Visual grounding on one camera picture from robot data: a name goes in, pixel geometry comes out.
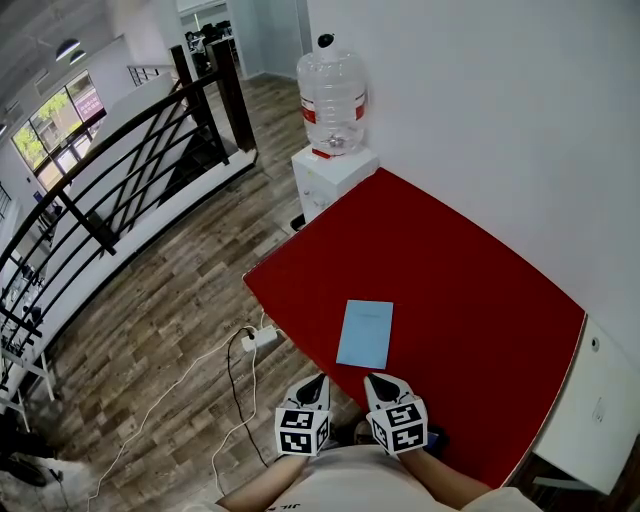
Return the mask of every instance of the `ceiling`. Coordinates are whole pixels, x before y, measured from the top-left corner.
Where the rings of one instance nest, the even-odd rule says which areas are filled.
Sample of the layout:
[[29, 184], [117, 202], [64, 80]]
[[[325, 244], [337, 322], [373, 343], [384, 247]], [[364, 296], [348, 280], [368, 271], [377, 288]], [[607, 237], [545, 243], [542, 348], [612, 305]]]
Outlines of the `ceiling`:
[[69, 71], [55, 61], [62, 41], [93, 53], [112, 39], [108, 25], [105, 0], [0, 0], [0, 112], [43, 70], [52, 79]]

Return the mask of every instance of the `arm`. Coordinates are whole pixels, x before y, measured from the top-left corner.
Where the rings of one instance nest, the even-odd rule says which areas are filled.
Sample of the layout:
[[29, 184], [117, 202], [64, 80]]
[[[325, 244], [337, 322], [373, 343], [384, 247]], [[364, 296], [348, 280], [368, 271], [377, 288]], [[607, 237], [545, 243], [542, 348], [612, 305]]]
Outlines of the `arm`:
[[217, 505], [229, 512], [262, 512], [295, 482], [308, 462], [309, 457], [283, 457], [249, 483], [218, 500]]
[[458, 473], [421, 449], [400, 453], [398, 458], [437, 501], [456, 510], [491, 491], [489, 486]]

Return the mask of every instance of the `red table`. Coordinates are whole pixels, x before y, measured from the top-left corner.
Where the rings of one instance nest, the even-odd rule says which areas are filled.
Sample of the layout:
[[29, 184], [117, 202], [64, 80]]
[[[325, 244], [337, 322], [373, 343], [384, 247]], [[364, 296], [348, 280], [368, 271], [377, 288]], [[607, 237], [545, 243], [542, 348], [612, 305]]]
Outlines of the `red table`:
[[365, 368], [336, 364], [348, 299], [394, 303], [387, 373], [450, 437], [444, 460], [491, 486], [527, 453], [584, 312], [517, 254], [378, 170], [245, 276], [266, 313], [366, 410]]

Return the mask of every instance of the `window frame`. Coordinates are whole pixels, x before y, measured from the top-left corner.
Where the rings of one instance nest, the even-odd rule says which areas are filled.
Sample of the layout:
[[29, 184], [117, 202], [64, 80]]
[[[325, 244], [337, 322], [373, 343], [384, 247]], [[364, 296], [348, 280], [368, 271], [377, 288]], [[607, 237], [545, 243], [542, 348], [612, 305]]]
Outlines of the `window frame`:
[[[91, 80], [91, 74], [89, 73], [89, 70], [88, 69], [84, 69], [83, 71], [78, 73], [76, 76], [74, 76], [71, 80], [66, 82], [62, 86], [62, 88], [60, 88], [58, 91], [53, 93], [49, 98], [47, 98], [47, 100], [44, 103], [42, 103], [42, 105], [40, 105], [30, 116], [27, 117], [26, 122], [23, 123], [22, 126], [20, 127], [19, 130], [21, 130], [24, 126], [28, 125], [31, 128], [31, 130], [33, 131], [33, 133], [35, 134], [38, 142], [42, 146], [42, 149], [46, 153], [46, 156], [44, 157], [42, 162], [40, 162], [34, 169], [31, 168], [31, 165], [29, 164], [29, 162], [27, 162], [27, 159], [24, 157], [24, 155], [20, 151], [20, 148], [18, 147], [18, 145], [16, 144], [16, 142], [14, 140], [14, 137], [16, 136], [16, 134], [18, 132], [14, 133], [13, 136], [11, 137], [11, 142], [15, 146], [16, 151], [18, 152], [18, 154], [20, 155], [20, 157], [24, 161], [25, 165], [29, 168], [29, 170], [33, 173], [33, 175], [36, 178], [40, 175], [40, 173], [42, 173], [42, 171], [45, 169], [45, 167], [47, 167], [51, 162], [54, 163], [54, 165], [58, 168], [58, 171], [60, 171], [60, 173], [63, 176], [66, 175], [67, 174], [66, 171], [62, 168], [61, 165], [58, 164], [57, 158], [62, 154], [63, 151], [68, 149], [73, 153], [74, 157], [76, 158], [76, 160], [78, 160], [78, 162], [80, 160], [82, 160], [82, 158], [78, 154], [76, 148], [74, 147], [74, 142], [77, 139], [79, 139], [80, 137], [82, 137], [82, 135], [86, 135], [89, 138], [90, 141], [93, 141], [93, 137], [91, 136], [89, 128], [91, 128], [93, 125], [95, 125], [96, 123], [101, 121], [107, 115], [107, 111], [103, 106], [102, 109], [98, 110], [89, 119], [87, 119], [87, 121], [83, 121], [82, 120], [82, 115], [80, 114], [80, 111], [78, 110], [78, 106], [75, 104], [75, 101], [74, 101], [73, 97], [71, 96], [71, 93], [69, 92], [68, 85], [73, 83], [75, 80], [77, 80], [81, 75], [83, 75], [85, 73], [89, 77], [89, 81], [91, 82], [91, 85], [95, 89], [95, 92], [96, 92], [96, 95], [98, 96], [98, 99], [100, 99], [100, 95], [98, 94], [98, 90], [96, 89], [95, 85], [93, 85], [93, 80]], [[75, 130], [73, 130], [66, 137], [64, 137], [60, 141], [60, 143], [58, 143], [58, 145], [56, 147], [54, 147], [51, 150], [48, 150], [47, 149], [47, 145], [44, 143], [44, 141], [42, 140], [42, 138], [40, 137], [40, 135], [36, 131], [35, 127], [33, 126], [31, 118], [34, 117], [35, 115], [37, 115], [38, 111], [44, 105], [46, 105], [47, 102], [49, 100], [51, 100], [51, 98], [53, 98], [56, 94], [60, 93], [61, 91], [65, 92], [65, 94], [69, 98], [69, 102], [73, 105], [73, 109], [75, 110], [76, 115], [78, 116], [78, 119], [80, 120], [80, 126], [78, 126]]]

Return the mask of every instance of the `plastic water jug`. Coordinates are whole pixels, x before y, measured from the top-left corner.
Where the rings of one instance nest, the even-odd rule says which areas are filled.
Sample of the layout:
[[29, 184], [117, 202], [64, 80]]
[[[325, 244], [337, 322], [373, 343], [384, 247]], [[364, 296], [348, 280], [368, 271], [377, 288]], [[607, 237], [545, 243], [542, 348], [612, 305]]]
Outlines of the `plastic water jug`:
[[298, 62], [298, 86], [307, 137], [315, 153], [353, 153], [364, 135], [366, 83], [360, 58], [339, 50], [334, 36], [318, 38]]

